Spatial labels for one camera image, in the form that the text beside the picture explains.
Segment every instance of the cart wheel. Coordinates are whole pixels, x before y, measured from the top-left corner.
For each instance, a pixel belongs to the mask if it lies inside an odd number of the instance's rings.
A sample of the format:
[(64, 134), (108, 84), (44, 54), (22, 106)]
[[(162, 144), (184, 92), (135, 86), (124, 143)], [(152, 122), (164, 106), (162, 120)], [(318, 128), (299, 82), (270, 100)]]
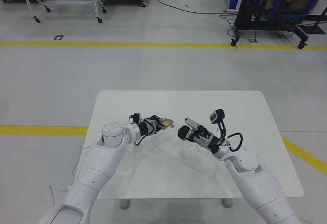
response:
[(303, 49), (305, 47), (306, 43), (304, 43), (303, 41), (299, 42), (298, 48), (299, 49)]

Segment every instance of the yellow tape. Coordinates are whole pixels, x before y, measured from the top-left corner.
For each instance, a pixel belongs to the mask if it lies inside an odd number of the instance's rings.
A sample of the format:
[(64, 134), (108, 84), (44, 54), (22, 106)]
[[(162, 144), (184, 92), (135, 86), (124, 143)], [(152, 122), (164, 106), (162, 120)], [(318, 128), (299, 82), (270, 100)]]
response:
[(0, 134), (86, 136), (87, 127), (0, 125)]
[[(47, 136), (86, 136), (87, 127), (67, 126), (21, 126), (21, 125), (0, 125), (0, 134), (31, 134)], [(301, 147), (295, 145), (287, 138), (282, 137), (286, 148), (307, 163), (327, 175), (327, 164), (308, 153)]]
[(327, 164), (313, 156), (312, 154), (308, 153), (301, 147), (297, 146), (293, 142), (289, 141), (287, 138), (282, 137), (283, 142), (286, 145), (286, 148), (293, 152), (298, 157), (305, 160), (308, 164), (312, 165), (313, 167), (317, 168), (321, 172), (323, 172), (325, 175), (327, 175)]
[[(233, 48), (231, 44), (220, 43), (150, 43), (150, 42), (63, 42), (63, 41), (0, 41), (0, 45), (17, 46), (131, 46), (169, 48)], [(297, 49), (296, 45), (237, 44), (235, 48), (251, 49)], [(306, 50), (327, 50), (327, 46), (305, 46)]]

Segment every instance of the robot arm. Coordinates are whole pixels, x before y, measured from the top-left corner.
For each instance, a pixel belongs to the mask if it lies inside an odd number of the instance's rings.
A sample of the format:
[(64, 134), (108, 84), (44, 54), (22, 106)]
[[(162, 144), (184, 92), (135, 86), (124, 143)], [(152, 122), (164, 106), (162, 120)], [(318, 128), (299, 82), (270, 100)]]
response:
[(224, 117), (223, 110), (215, 110), (210, 115), (211, 123), (218, 124), (221, 131), (219, 138), (189, 118), (185, 119), (189, 127), (181, 127), (178, 136), (199, 144), (223, 161), (244, 199), (267, 224), (301, 224), (278, 180), (255, 153), (242, 147), (242, 134), (235, 133), (227, 137), (240, 136), (241, 141), (237, 146), (226, 140)]
[(173, 121), (152, 116), (130, 116), (132, 123), (109, 123), (102, 128), (99, 140), (90, 147), (79, 167), (77, 178), (65, 198), (47, 213), (40, 224), (89, 224), (91, 208), (102, 187), (113, 177), (129, 144), (139, 143)]

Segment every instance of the gray floor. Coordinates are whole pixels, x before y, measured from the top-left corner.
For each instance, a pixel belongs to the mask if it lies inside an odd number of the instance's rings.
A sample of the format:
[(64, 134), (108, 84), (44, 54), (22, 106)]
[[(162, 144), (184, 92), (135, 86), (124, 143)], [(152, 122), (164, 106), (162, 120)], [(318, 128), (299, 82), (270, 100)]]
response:
[[(221, 12), (218, 0), (165, 0)], [(148, 7), (107, 6), (103, 24), (90, 2), (0, 1), (0, 40), (230, 43), (227, 22), (151, 0)], [(327, 24), (321, 25), (327, 32)], [(293, 44), (258, 32), (259, 44)], [(254, 36), (247, 32), (246, 38)], [(311, 36), (327, 45), (327, 35)], [(0, 46), (0, 124), (88, 126), (100, 90), (259, 90), (281, 134), (327, 163), (327, 51), (236, 48)], [(36, 223), (53, 205), (49, 185), (65, 189), (84, 137), (0, 135), (0, 223)], [(327, 176), (289, 153), (305, 190), (290, 199), (304, 220), (327, 222)], [(55, 201), (64, 193), (54, 192)], [(263, 223), (244, 200), (98, 200), (91, 223)]]

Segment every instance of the table top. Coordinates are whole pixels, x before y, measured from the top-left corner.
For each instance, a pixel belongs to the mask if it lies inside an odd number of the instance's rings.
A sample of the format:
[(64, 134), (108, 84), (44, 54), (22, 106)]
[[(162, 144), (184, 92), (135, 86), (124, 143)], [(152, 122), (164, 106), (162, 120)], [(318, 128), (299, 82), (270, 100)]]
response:
[[(217, 125), (209, 122), (215, 109), (225, 111), (227, 135), (242, 133), (243, 145), (259, 155), (287, 197), (303, 196), (302, 185), (261, 92), (101, 91), (84, 147), (99, 138), (103, 125), (126, 123), (133, 113), (141, 113), (144, 118), (154, 114), (170, 118), (175, 128), (149, 136), (139, 146), (131, 144), (97, 198), (242, 198), (223, 162), (205, 148), (177, 137), (186, 117), (216, 134)], [(82, 151), (81, 158), (87, 151)]]

